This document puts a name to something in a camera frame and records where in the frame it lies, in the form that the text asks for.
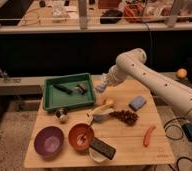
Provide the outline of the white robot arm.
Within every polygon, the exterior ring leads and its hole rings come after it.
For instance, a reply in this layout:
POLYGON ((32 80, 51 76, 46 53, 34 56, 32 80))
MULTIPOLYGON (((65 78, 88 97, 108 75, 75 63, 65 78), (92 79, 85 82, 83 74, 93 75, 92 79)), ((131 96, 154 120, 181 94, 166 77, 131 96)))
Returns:
POLYGON ((192 123, 192 88, 148 68, 144 65, 146 60, 147 55, 141 48, 118 55, 116 63, 103 77, 105 85, 116 86, 131 76, 180 111, 192 123))

